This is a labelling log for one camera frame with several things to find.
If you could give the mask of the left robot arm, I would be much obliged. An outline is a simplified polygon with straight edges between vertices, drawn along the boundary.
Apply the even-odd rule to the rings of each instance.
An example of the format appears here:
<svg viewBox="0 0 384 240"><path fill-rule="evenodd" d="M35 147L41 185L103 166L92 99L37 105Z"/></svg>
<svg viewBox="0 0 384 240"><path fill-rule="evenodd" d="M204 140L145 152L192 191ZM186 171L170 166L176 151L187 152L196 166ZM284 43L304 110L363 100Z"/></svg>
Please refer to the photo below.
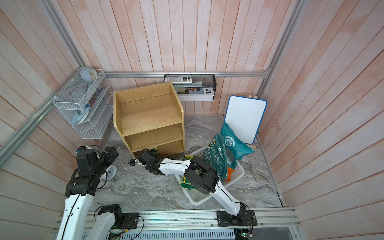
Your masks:
<svg viewBox="0 0 384 240"><path fill-rule="evenodd" d="M58 240L105 240L111 230L118 230L114 237L122 237L128 230L136 229L139 214L124 214L120 205L107 205L99 208L96 223L86 237L84 230L91 203L94 200L100 178L108 174L108 168L118 158L115 148L96 150L81 146L77 150L77 169L66 186L65 209L57 234Z"/></svg>

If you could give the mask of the small green bag bottom shelf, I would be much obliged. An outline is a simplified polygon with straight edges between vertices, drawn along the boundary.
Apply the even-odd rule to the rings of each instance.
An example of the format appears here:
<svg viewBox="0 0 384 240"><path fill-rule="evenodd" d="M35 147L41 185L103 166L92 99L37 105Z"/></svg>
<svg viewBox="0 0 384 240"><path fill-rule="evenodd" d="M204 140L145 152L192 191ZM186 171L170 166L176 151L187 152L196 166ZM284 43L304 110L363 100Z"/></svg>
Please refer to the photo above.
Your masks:
<svg viewBox="0 0 384 240"><path fill-rule="evenodd" d="M187 160L192 160L193 159L193 156L190 156L190 155L185 155L181 158L182 161L187 161Z"/></svg>

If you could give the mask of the teal orange fertilizer bag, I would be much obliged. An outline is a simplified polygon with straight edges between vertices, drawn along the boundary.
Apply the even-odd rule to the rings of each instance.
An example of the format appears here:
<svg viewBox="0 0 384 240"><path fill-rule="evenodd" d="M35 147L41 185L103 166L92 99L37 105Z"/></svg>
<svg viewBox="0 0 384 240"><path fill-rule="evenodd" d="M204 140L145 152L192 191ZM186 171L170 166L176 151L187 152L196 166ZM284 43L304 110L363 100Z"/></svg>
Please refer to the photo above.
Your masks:
<svg viewBox="0 0 384 240"><path fill-rule="evenodd" d="M255 151L243 143L226 122L224 122L220 134L224 137L227 153L228 176L226 181L228 182L238 166L238 161L242 160L244 156L253 154Z"/></svg>

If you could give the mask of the yellow green bag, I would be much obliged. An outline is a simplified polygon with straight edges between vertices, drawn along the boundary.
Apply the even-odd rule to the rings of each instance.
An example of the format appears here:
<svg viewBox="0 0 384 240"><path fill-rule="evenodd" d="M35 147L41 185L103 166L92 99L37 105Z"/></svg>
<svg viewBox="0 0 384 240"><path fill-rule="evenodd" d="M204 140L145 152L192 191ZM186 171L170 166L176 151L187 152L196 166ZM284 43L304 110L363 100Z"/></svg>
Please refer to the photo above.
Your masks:
<svg viewBox="0 0 384 240"><path fill-rule="evenodd" d="M186 190L195 190L196 189L188 180L180 181L180 186Z"/></svg>

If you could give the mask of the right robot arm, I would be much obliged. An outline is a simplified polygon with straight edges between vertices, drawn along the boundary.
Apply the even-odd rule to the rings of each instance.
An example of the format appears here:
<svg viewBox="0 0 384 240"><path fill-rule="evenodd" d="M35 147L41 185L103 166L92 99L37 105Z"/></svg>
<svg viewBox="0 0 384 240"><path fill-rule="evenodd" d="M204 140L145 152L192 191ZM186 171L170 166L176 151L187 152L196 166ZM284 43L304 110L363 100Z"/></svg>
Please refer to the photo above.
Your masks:
<svg viewBox="0 0 384 240"><path fill-rule="evenodd" d="M130 161L131 166L144 166L151 174L178 175L185 177L195 189L203 194L209 194L223 207L217 211L218 226L220 227L255 227L258 225L255 212L235 199L220 181L217 172L199 157L190 160L171 160L162 158L155 149L144 149Z"/></svg>

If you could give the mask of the dark green large fertilizer bag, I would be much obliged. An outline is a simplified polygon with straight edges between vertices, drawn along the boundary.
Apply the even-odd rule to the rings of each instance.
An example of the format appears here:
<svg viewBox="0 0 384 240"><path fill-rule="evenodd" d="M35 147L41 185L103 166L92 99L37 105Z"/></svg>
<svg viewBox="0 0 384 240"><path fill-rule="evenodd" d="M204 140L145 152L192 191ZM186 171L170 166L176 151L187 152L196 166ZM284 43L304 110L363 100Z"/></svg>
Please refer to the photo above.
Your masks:
<svg viewBox="0 0 384 240"><path fill-rule="evenodd" d="M207 146L203 154L203 159L217 172L217 175L222 182L227 179L227 152L224 137L221 134L216 134Z"/></svg>

